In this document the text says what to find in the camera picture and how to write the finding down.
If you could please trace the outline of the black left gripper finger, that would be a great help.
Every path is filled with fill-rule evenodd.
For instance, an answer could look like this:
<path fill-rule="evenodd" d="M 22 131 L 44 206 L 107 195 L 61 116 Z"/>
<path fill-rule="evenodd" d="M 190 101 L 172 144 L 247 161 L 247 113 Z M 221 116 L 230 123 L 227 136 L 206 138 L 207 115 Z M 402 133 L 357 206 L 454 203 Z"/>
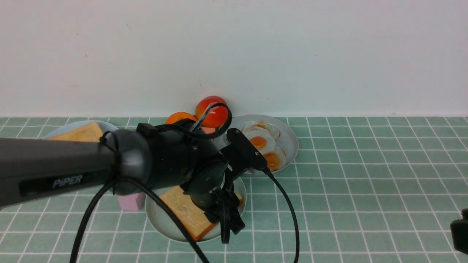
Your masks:
<path fill-rule="evenodd" d="M 244 203 L 241 197 L 237 198 L 238 201 L 222 200 L 220 212 L 220 235 L 221 243 L 228 244 L 230 242 L 231 233 L 237 235 L 241 230 L 244 230 L 245 223 L 241 218 L 238 207 Z"/>

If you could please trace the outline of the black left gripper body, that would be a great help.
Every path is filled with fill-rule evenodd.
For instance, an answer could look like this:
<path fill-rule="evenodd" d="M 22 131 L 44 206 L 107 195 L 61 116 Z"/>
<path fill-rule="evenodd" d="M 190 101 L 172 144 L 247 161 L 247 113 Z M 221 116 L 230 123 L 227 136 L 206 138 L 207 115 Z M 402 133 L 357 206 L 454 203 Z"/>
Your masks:
<path fill-rule="evenodd" d="M 232 178 L 224 174 L 228 162 L 216 146 L 197 146 L 196 157 L 192 178 L 181 188 L 211 223 L 218 223 L 222 200 L 238 201 Z"/>

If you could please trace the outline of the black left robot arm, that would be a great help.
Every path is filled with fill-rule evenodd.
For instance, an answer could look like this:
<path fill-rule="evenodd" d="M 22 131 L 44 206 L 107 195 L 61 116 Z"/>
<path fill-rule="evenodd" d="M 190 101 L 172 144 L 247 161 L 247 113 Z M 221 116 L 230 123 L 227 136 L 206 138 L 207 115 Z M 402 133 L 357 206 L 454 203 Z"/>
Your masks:
<path fill-rule="evenodd" d="M 214 134 L 175 125 L 140 124 L 118 129 L 99 142 L 1 139 L 1 208 L 105 185 L 114 194 L 180 186 L 211 223 L 220 223 L 221 241 L 245 228 L 227 157 Z"/>

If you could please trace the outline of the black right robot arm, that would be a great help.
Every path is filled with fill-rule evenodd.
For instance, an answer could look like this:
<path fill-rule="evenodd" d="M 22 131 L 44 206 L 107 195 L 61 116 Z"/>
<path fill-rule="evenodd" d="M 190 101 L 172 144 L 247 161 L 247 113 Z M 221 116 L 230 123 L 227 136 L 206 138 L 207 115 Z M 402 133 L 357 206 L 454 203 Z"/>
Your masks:
<path fill-rule="evenodd" d="M 468 254 L 468 209 L 461 211 L 462 219 L 454 220 L 450 224 L 450 231 L 454 249 Z"/>

